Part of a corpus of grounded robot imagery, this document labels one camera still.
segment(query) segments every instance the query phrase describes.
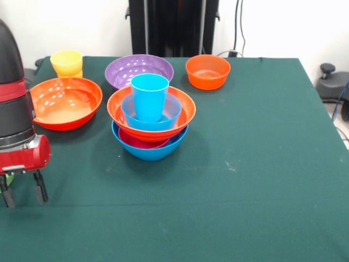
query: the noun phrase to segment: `bowl rim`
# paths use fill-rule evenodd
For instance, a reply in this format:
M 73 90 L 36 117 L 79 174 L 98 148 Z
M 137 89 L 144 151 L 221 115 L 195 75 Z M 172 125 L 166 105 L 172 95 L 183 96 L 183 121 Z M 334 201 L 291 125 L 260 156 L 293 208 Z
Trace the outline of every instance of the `bowl rim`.
M 38 83 L 37 85 L 33 86 L 29 91 L 30 91 L 30 93 L 31 93 L 31 91 L 32 91 L 33 89 L 37 88 L 37 87 L 40 86 L 41 84 L 44 84 L 44 83 L 47 83 L 47 82 L 57 81 L 58 79 L 61 79 L 61 78 L 52 78 L 52 79 L 48 79 L 48 80 L 46 80 L 46 81 L 40 82 L 40 83 Z M 93 110 L 91 110 L 89 113 L 87 113 L 87 114 L 85 114 L 84 116 L 80 117 L 79 119 L 76 119 L 76 120 L 73 120 L 73 121 L 69 121 L 69 122 L 63 122 L 63 123 L 47 123 L 47 122 L 40 121 L 40 120 L 38 120 L 38 117 L 36 116 L 36 113 L 35 113 L 35 118 L 33 119 L 33 122 L 34 122 L 34 123 L 37 123 L 37 124 L 44 124 L 44 125 L 51 125 L 51 126 L 57 126 L 57 125 L 62 125 L 62 124 L 71 124 L 71 123 L 75 123 L 76 121 L 79 121 L 79 120 L 81 120 L 81 119 L 83 119 L 83 118 L 85 118 L 85 117 L 87 117 L 87 116 L 89 116 L 89 115 L 91 115 L 91 114 L 93 114 L 94 112 L 97 111 L 97 109 L 99 108 L 99 106 L 101 105 L 101 103 L 102 103 L 102 101 L 103 101 L 103 92 L 102 92 L 102 89 L 100 88 L 100 86 L 99 86 L 96 82 L 94 82 L 94 81 L 92 81 L 92 80 L 90 80 L 90 79 L 87 79 L 87 78 L 64 78 L 64 79 L 83 80 L 83 81 L 87 81 L 87 82 L 90 82 L 90 83 L 92 83 L 93 85 L 95 85 L 95 86 L 97 87 L 98 93 L 100 94 L 100 100 L 97 101 L 96 107 L 95 107 Z
M 185 69 L 186 69 L 186 72 L 190 75 L 193 75 L 194 73 L 192 73 L 189 69 L 188 69 L 188 63 L 189 61 L 192 61 L 193 59 L 197 58 L 197 57 L 203 57 L 203 56 L 206 56 L 206 57 L 213 57 L 213 58 L 218 58 L 219 60 L 221 61 L 224 61 L 224 63 L 226 63 L 228 66 L 229 66 L 229 70 L 227 73 L 225 73 L 224 75 L 220 75 L 220 76 L 216 76 L 216 77 L 213 77 L 213 78 L 202 78 L 200 76 L 197 76 L 195 75 L 196 78 L 200 78 L 200 79 L 205 79 L 205 80 L 216 80 L 216 79 L 221 79 L 221 78 L 224 78 L 226 77 L 229 73 L 230 73 L 230 70 L 231 70 L 231 65 L 230 63 L 227 61 L 227 59 L 224 59 L 223 57 L 220 57 L 220 56 L 215 56 L 215 55 L 209 55 L 209 54 L 206 54 L 206 55 L 197 55 L 197 56 L 193 56 L 193 57 L 190 57 L 187 62 L 185 63 Z
M 113 85 L 112 83 L 110 83 L 110 82 L 109 82 L 109 79 L 107 78 L 107 71 L 108 71 L 109 67 L 111 67 L 114 63 L 116 63 L 116 61 L 122 60 L 122 59 L 124 59 L 124 58 L 129 58 L 129 57 L 132 57 L 132 56 L 133 56 L 133 57 L 137 57 L 137 56 L 150 56 L 150 57 L 156 57 L 156 58 L 162 60 L 162 61 L 165 62 L 166 64 L 170 65 L 170 67 L 171 67 L 171 69 L 172 69 L 172 70 L 171 70 L 171 77 L 170 77 L 170 79 L 168 79 L 169 82 L 172 81 L 173 76 L 175 75 L 175 70 L 173 69 L 173 66 L 172 66 L 172 64 L 171 64 L 169 61 L 167 61 L 166 59 L 164 59 L 164 58 L 162 58 L 162 57 L 160 57 L 160 56 L 148 55 L 148 54 L 146 54 L 146 53 L 137 53 L 137 54 L 135 54 L 135 55 L 128 55 L 128 56 L 122 56 L 122 57 L 116 58 L 115 60 L 113 60 L 112 62 L 110 62 L 110 64 L 108 64 L 107 67 L 105 68 L 105 70 L 104 70 L 104 77 L 105 77 L 105 79 L 107 80 L 107 82 L 108 82 L 112 87 L 114 87 L 115 89 L 119 90 L 119 89 L 121 89 L 121 88 L 125 88 L 125 87 L 128 87 L 128 86 L 116 87 L 115 85 Z
M 75 62 L 71 62 L 71 63 L 69 63 L 69 64 L 60 64 L 60 63 L 56 63 L 55 61 L 52 60 L 53 56 L 58 55 L 59 53 L 62 53 L 62 52 L 67 52 L 67 51 L 78 53 L 78 54 L 80 55 L 80 58 L 79 58 L 78 60 L 76 60 Z M 73 64 L 79 63 L 81 60 L 82 60 L 82 53 L 81 53 L 80 51 L 74 50 L 74 49 L 59 50 L 59 51 L 57 51 L 57 52 L 54 52 L 54 53 L 50 56 L 50 62 L 51 62 L 52 64 L 55 64 L 55 65 L 60 66 L 60 67 L 70 67 L 70 66 L 72 66 Z
M 140 151 L 156 151 L 156 150 L 162 150 L 162 149 L 165 149 L 165 148 L 168 148 L 178 142 L 180 142 L 184 137 L 185 135 L 187 134 L 188 132 L 188 129 L 189 129 L 189 125 L 187 125 L 185 128 L 183 128 L 178 134 L 180 134 L 181 132 L 183 132 L 183 134 L 180 136 L 179 139 L 177 139 L 175 142 L 169 144 L 169 145 L 165 145 L 165 146 L 162 146 L 162 147 L 158 147 L 158 148 L 151 148 L 151 149 L 144 149 L 144 148 L 139 148 L 139 147 L 134 147 L 134 146 L 130 146 L 129 144 L 126 144 L 124 141 L 122 141 L 119 137 L 119 135 L 116 133 L 119 133 L 119 131 L 114 129 L 114 126 L 116 126 L 117 128 L 121 129 L 121 127 L 114 121 L 112 120 L 111 121 L 111 130 L 113 132 L 113 135 L 115 136 L 115 138 L 122 144 L 122 145 L 126 145 L 128 147 L 131 147 L 132 149 L 137 149 L 137 150 L 140 150 Z
M 131 135 L 129 135 L 129 134 L 126 133 L 122 128 L 119 127 L 118 136 L 119 136 L 120 140 L 122 140 L 125 144 L 127 144 L 127 143 L 120 137 L 120 131 L 124 132 L 124 133 L 125 133 L 126 135 L 128 135 L 128 136 L 131 136 Z M 164 147 L 164 146 L 169 142 L 169 140 L 170 140 L 170 138 L 164 139 L 164 140 L 162 140 L 162 141 L 157 141 L 157 143 L 160 143 L 160 142 L 161 142 L 161 144 L 160 144 L 159 146 L 156 146 L 156 147 L 153 147 L 153 148 L 140 148 L 140 147 L 135 147 L 135 146 L 132 146 L 132 147 L 134 147 L 134 148 L 139 148 L 139 149 L 146 149 L 146 150 L 149 150 L 149 149 L 157 149 L 157 148 L 160 148 L 160 147 Z
M 131 86 L 127 86 L 127 87 L 125 87 L 125 88 L 129 88 L 129 89 L 131 89 L 131 91 L 132 91 L 132 87 Z M 109 108 L 110 108 L 110 104 L 112 103 L 111 102 L 111 99 L 115 96 L 115 94 L 118 92 L 118 91 L 116 91 L 116 92 L 114 92 L 111 96 L 110 96 L 110 98 L 108 99 L 108 102 L 107 102 L 107 111 L 108 111 L 108 114 L 110 115 L 110 117 L 113 119 L 113 121 L 115 121 L 116 123 L 119 123 L 122 127 L 124 127 L 124 128 L 126 128 L 126 129 L 130 129 L 130 130 L 132 130 L 132 131 L 136 131 L 136 132 L 142 132 L 142 133 L 147 133 L 147 134 L 149 134 L 149 133 L 151 133 L 151 134 L 161 134 L 161 135 L 163 135 L 164 133 L 166 134 L 167 132 L 173 132 L 173 131 L 178 131 L 179 133 L 182 131 L 182 129 L 184 129 L 191 121 L 192 121 L 192 119 L 194 118 L 194 116 L 195 116 L 195 114 L 196 114 L 196 105 L 195 105 L 195 102 L 194 102 L 194 100 L 187 94 L 187 93 L 185 93 L 184 91 L 182 91 L 182 90 L 180 90 L 180 89 L 178 89 L 178 88 L 175 88 L 175 87 L 173 87 L 173 86 L 169 86 L 169 89 L 175 89 L 175 90 L 177 90 L 177 92 L 182 92 L 185 96 L 187 96 L 188 98 L 189 98 L 189 100 L 191 101 L 191 103 L 192 103 L 192 105 L 194 106 L 194 112 L 193 112 L 193 114 L 192 114 L 192 116 L 184 123 L 184 124 L 182 124 L 181 126 L 178 126 L 178 127 L 176 127 L 176 128 L 171 128 L 171 129 L 168 129 L 168 130 L 163 130 L 163 131 L 145 131 L 145 130 L 139 130 L 139 129 L 136 129 L 136 128 L 132 128 L 132 127 L 129 127 L 128 125 L 125 125 L 125 124 L 123 124 L 123 123 L 121 123 L 120 121 L 118 121 L 118 120 L 116 120 L 115 119 L 115 117 L 111 114 L 111 112 L 109 111 Z
M 125 102 L 125 100 L 126 100 L 127 98 L 129 98 L 129 97 L 132 97 L 132 96 L 133 96 L 132 94 L 128 94 L 128 95 L 124 98 L 124 100 L 123 100 L 122 103 L 121 103 L 121 110 L 122 110 L 122 112 L 124 113 L 125 117 L 132 118 L 133 121 L 135 121 L 136 123 L 147 124 L 147 125 L 148 125 L 148 124 L 151 124 L 151 125 L 156 125 L 156 126 L 158 126 L 159 124 L 172 121 L 173 119 L 176 119 L 176 121 L 177 121 L 177 118 L 179 117 L 179 114 L 182 112 L 182 105 L 181 105 L 179 99 L 178 99 L 177 97 L 175 97 L 174 95 L 172 95 L 172 94 L 167 94 L 167 95 L 166 95 L 166 98 L 167 98 L 167 97 L 170 97 L 171 99 L 173 99 L 173 100 L 176 102 L 177 105 L 179 105 L 179 111 L 176 113 L 176 115 L 175 115 L 174 117 L 169 118 L 169 119 L 167 119 L 167 120 L 165 120 L 165 121 L 162 121 L 162 122 L 147 123 L 147 122 L 144 122 L 144 121 L 140 121 L 140 120 L 138 120 L 138 119 L 136 119 L 136 118 L 130 116 L 130 115 L 124 110 L 124 102 Z
M 139 87 L 136 87 L 136 86 L 132 83 L 132 81 L 133 81 L 134 78 L 136 78 L 136 77 L 141 77 L 141 76 L 145 76 L 145 75 L 156 75 L 156 76 L 161 77 L 162 79 L 165 79 L 165 80 L 166 80 L 166 86 L 165 86 L 164 88 L 161 88 L 161 89 L 146 90 L 146 89 L 141 89 L 141 88 L 139 88 Z M 131 86 L 132 86 L 132 88 L 137 89 L 137 90 L 139 90 L 139 91 L 146 91 L 146 92 L 159 92 L 159 91 L 163 91 L 163 90 L 165 90 L 165 89 L 167 89 L 167 88 L 169 87 L 169 84 L 170 84 L 169 80 L 168 80 L 167 78 L 165 78 L 163 75 L 153 74 L 153 73 L 144 73 L 144 74 L 135 75 L 135 76 L 131 79 Z

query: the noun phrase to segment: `bowl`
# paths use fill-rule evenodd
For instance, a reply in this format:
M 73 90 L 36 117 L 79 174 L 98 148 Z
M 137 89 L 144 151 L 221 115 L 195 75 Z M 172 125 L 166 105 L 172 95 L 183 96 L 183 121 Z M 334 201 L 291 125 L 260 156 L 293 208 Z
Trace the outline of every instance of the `bowl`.
M 164 131 L 146 131 L 129 127 L 122 112 L 122 101 L 125 97 L 132 94 L 131 87 L 126 87 L 116 91 L 108 100 L 107 110 L 111 118 L 129 135 L 149 142 L 162 141 L 177 135 L 183 128 L 185 128 L 194 118 L 196 108 L 194 101 L 183 91 L 169 86 L 168 93 L 175 96 L 182 105 L 182 110 L 179 114 L 178 120 L 173 128 Z
M 146 131 L 163 131 L 171 129 L 176 124 L 181 109 L 182 107 L 179 100 L 175 96 L 168 94 L 165 100 L 163 116 L 160 121 L 147 123 L 137 119 L 132 94 L 125 97 L 122 102 L 122 111 L 127 125 L 135 129 Z
M 152 55 L 124 56 L 111 62 L 105 69 L 105 79 L 116 89 L 131 85 L 131 79 L 139 74 L 158 74 L 171 81 L 173 67 L 165 59 Z
M 132 147 L 141 148 L 141 149 L 154 149 L 154 148 L 162 147 L 166 145 L 167 142 L 170 140 L 170 139 L 167 139 L 159 142 L 145 142 L 145 141 L 138 140 L 133 136 L 130 136 L 129 134 L 125 133 L 125 131 L 123 131 L 122 129 L 119 129 L 118 135 L 119 135 L 119 138 L 125 144 Z
M 198 55 L 186 64 L 189 82 L 198 89 L 214 90 L 222 87 L 230 72 L 230 64 L 222 57 Z
M 114 121 L 112 122 L 111 129 L 115 138 L 120 142 L 124 149 L 126 149 L 130 154 L 134 155 L 135 157 L 138 157 L 145 161 L 160 160 L 168 156 L 179 146 L 179 144 L 183 141 L 183 138 L 185 137 L 186 133 L 188 132 L 188 126 L 186 126 L 184 129 L 182 129 L 182 131 L 179 134 L 172 137 L 166 146 L 156 149 L 141 149 L 130 146 L 120 139 L 120 137 L 118 136 L 119 126 Z
M 50 57 L 58 77 L 82 77 L 82 55 L 75 50 L 63 50 Z
M 102 102 L 102 90 L 85 78 L 54 78 L 34 86 L 30 93 L 34 122 L 55 131 L 76 129 L 87 123 Z

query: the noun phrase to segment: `cup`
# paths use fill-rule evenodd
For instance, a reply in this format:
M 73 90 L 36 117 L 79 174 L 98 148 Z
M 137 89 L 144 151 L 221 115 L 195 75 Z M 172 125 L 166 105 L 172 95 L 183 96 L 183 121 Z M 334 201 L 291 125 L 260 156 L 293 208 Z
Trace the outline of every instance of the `cup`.
M 142 122 L 136 118 L 135 103 L 131 94 L 124 98 L 121 109 L 129 127 L 146 131 L 165 131 L 172 129 L 176 124 L 182 107 L 180 101 L 175 96 L 167 94 L 163 117 L 159 122 L 155 123 Z
M 141 74 L 131 79 L 136 116 L 154 123 L 163 117 L 169 81 L 162 75 Z
M 82 55 L 75 50 L 63 50 L 54 53 L 51 64 L 59 78 L 82 78 Z

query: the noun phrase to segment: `black knob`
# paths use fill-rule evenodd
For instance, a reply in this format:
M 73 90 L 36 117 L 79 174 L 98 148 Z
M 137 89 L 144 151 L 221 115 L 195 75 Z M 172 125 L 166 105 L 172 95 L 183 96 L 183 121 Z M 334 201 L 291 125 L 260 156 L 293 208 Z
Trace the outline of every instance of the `black knob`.
M 327 75 L 329 75 L 330 73 L 333 73 L 336 70 L 336 67 L 330 63 L 321 64 L 320 68 L 321 68 L 321 71 Z
M 43 60 L 44 60 L 43 58 L 36 60 L 36 61 L 35 61 L 35 66 L 36 66 L 36 67 L 41 66 L 41 64 L 43 63 Z

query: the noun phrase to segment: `white wall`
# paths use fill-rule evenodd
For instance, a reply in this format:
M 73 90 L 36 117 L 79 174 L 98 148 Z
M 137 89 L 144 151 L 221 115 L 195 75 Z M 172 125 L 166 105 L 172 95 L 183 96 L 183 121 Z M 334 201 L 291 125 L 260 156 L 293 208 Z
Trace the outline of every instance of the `white wall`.
M 124 19 L 128 0 L 84 3 L 0 0 L 0 17 L 13 31 L 25 67 L 60 49 L 78 49 L 91 56 L 132 53 L 130 22 Z M 233 45 L 235 3 L 220 0 L 214 54 Z M 322 62 L 349 70 L 348 10 L 348 0 L 244 0 L 245 56 L 299 57 L 313 82 Z

